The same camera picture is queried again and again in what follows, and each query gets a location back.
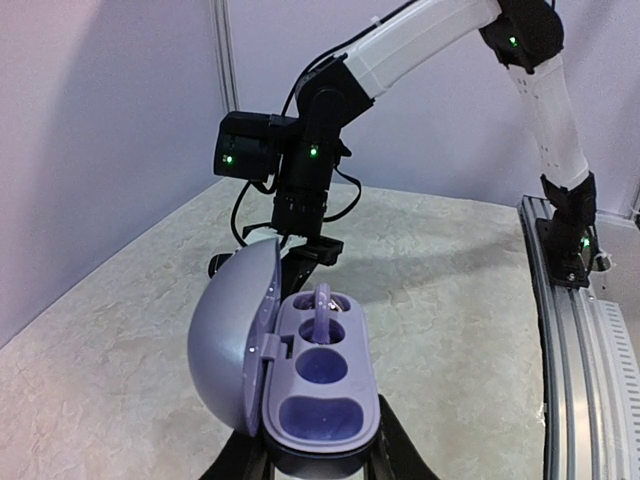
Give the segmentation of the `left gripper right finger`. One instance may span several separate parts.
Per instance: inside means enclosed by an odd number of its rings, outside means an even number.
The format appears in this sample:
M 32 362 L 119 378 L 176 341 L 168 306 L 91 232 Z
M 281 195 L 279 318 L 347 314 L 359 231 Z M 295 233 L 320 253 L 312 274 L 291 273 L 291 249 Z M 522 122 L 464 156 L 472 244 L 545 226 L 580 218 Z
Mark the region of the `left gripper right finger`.
M 412 443 L 389 402 L 378 395 L 380 425 L 367 460 L 367 478 L 377 480 L 438 480 Z

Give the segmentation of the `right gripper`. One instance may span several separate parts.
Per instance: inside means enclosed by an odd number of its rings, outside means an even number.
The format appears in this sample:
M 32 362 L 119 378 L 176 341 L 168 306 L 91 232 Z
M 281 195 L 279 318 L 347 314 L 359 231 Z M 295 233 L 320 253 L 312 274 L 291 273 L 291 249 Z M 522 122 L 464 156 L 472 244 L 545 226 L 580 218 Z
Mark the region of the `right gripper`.
M 343 241 L 326 236 L 287 236 L 280 252 L 281 299 L 299 292 L 317 265 L 335 265 L 343 249 Z

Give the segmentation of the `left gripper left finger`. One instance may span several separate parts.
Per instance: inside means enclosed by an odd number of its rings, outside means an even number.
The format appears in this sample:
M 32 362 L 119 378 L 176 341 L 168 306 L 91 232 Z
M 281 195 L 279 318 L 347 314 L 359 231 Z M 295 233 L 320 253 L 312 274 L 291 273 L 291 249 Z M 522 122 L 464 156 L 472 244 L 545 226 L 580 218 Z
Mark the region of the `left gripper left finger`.
M 233 431 L 211 466 L 200 480 L 262 480 L 273 478 L 269 460 L 260 436 L 250 437 Z

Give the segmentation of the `purple round charging case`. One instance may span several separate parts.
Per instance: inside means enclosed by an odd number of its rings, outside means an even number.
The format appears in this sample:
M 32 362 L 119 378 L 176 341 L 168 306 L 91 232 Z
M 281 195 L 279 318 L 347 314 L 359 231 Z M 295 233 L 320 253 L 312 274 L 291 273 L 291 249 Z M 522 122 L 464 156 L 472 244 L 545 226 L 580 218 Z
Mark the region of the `purple round charging case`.
M 206 286 L 187 338 L 190 374 L 207 409 L 260 436 L 275 466 L 302 479 L 343 479 L 361 469 L 380 425 L 366 317 L 352 297 L 331 312 L 338 343 L 311 341 L 314 293 L 281 299 L 276 240 L 249 245 Z

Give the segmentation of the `aluminium front rail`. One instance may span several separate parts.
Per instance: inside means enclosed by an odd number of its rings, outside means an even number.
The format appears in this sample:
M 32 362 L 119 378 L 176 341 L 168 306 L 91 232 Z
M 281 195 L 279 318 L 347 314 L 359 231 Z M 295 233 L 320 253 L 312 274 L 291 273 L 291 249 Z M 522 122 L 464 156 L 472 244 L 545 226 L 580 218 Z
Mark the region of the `aluminium front rail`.
M 620 306 L 596 285 L 550 282 L 536 231 L 551 216 L 525 196 L 518 213 L 537 303 L 544 370 L 544 476 L 639 476 L 639 368 Z

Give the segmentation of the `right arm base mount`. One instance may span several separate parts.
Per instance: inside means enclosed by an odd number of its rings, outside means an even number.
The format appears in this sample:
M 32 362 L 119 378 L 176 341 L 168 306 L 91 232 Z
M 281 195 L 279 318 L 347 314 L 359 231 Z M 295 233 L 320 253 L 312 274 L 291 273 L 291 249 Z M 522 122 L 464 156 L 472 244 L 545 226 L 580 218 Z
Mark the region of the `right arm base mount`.
M 592 272 L 611 269 L 611 256 L 602 249 L 595 225 L 582 228 L 556 218 L 538 218 L 535 228 L 551 284 L 568 289 L 587 288 Z

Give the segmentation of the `right frame post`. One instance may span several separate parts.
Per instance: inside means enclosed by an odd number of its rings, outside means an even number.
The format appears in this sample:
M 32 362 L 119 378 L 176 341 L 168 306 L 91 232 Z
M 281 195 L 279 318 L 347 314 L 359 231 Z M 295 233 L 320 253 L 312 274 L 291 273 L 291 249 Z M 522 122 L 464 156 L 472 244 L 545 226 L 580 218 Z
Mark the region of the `right frame post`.
M 221 97 L 226 112 L 239 107 L 238 85 L 232 43 L 229 2 L 211 0 L 212 30 L 215 38 L 216 62 L 218 65 Z

